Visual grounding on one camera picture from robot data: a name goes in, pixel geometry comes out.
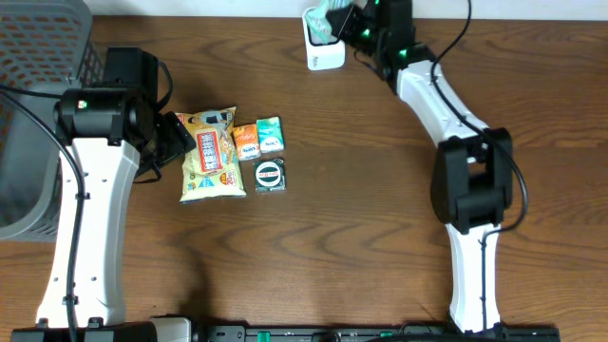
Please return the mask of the green tissue pack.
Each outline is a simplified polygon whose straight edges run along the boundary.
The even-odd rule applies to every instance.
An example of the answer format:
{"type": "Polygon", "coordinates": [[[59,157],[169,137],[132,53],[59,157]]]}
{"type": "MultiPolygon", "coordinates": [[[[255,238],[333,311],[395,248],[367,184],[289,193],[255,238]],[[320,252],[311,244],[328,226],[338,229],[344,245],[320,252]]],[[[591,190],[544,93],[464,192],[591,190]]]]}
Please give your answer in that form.
{"type": "Polygon", "coordinates": [[[278,152],[284,149],[285,143],[278,117],[259,119],[256,121],[256,127],[262,153],[278,152]]]}

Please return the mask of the dark grey plastic basket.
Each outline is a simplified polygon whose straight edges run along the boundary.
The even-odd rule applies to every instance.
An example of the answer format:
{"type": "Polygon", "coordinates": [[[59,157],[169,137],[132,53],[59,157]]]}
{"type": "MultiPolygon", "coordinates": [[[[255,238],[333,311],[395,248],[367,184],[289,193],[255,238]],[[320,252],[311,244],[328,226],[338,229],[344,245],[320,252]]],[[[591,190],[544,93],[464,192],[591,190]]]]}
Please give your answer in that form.
{"type": "Polygon", "coordinates": [[[60,153],[26,114],[53,128],[69,88],[101,80],[83,0],[1,0],[1,238],[52,242],[61,202],[60,153]]]}

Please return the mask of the orange tissue pack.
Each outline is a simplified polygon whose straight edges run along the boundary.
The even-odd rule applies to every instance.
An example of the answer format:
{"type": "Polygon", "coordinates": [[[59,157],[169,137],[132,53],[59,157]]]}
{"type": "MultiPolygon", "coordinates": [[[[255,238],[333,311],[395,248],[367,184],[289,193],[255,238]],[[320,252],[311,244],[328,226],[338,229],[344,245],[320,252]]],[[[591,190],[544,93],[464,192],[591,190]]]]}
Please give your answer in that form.
{"type": "Polygon", "coordinates": [[[261,156],[257,125],[255,123],[235,127],[234,139],[237,157],[240,161],[253,160],[261,156]]]}

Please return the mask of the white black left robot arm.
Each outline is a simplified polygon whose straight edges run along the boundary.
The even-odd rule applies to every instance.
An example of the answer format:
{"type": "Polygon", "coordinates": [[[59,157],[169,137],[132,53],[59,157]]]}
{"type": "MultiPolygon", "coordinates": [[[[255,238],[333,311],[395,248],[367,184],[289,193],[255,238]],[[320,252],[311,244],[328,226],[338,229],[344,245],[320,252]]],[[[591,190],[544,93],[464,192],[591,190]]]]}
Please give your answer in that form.
{"type": "Polygon", "coordinates": [[[55,125],[22,112],[58,148],[61,203],[51,275],[32,328],[13,341],[193,341],[184,316],[126,320],[122,257],[134,179],[191,150],[158,84],[114,77],[53,95],[55,125]]]}

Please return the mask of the green Zam-Buk box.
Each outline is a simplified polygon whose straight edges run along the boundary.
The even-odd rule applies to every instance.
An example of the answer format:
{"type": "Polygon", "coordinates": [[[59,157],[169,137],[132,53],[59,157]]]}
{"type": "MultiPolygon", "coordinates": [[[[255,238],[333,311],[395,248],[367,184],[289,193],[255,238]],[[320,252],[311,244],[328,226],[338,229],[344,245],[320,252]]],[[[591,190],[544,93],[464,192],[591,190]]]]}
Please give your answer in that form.
{"type": "Polygon", "coordinates": [[[254,166],[255,186],[258,193],[286,189],[284,160],[281,158],[260,161],[254,166]]]}

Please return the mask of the teal wet wipes pack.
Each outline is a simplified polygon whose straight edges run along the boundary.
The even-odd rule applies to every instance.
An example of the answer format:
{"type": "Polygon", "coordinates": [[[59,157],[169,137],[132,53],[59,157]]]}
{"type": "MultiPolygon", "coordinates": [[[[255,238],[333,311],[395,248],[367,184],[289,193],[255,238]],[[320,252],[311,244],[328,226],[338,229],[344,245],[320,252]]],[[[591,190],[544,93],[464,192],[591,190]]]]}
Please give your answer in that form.
{"type": "Polygon", "coordinates": [[[310,38],[314,44],[328,45],[336,40],[332,26],[326,15],[332,10],[342,10],[352,4],[352,0],[321,0],[317,7],[308,9],[304,19],[310,30],[310,38]]]}

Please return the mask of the white barcode scanner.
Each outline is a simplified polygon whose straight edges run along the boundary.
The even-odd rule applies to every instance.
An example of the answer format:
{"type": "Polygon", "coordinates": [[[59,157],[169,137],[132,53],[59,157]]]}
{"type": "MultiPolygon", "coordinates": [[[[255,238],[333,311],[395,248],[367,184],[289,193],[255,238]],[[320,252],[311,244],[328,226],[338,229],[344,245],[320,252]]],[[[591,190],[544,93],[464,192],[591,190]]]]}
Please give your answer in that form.
{"type": "Polygon", "coordinates": [[[307,67],[311,71],[341,68],[346,61],[346,46],[337,38],[334,38],[326,45],[321,43],[313,34],[311,26],[306,21],[306,15],[312,10],[314,10],[314,7],[305,9],[301,16],[307,67]]]}

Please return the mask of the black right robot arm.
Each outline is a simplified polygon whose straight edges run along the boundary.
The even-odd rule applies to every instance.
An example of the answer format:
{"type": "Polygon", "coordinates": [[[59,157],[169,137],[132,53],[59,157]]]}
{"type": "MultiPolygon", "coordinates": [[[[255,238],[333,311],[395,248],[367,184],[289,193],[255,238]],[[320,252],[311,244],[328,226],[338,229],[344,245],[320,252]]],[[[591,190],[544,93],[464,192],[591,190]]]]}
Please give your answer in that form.
{"type": "Polygon", "coordinates": [[[501,322],[494,270],[497,233],[512,203],[509,133],[489,128],[453,91],[441,58],[415,38],[410,1],[339,6],[325,17],[334,37],[373,59],[375,73],[433,140],[430,198],[450,242],[449,316],[459,333],[490,333],[501,322]]]}

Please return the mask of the yellow snack bag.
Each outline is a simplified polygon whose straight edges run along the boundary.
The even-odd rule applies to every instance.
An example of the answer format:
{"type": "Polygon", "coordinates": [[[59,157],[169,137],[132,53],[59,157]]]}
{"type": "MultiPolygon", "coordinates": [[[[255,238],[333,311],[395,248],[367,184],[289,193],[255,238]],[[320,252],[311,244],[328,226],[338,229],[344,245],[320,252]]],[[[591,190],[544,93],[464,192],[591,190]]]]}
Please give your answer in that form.
{"type": "Polygon", "coordinates": [[[180,203],[246,196],[233,139],[236,114],[236,106],[177,114],[196,142],[184,157],[180,203]]]}

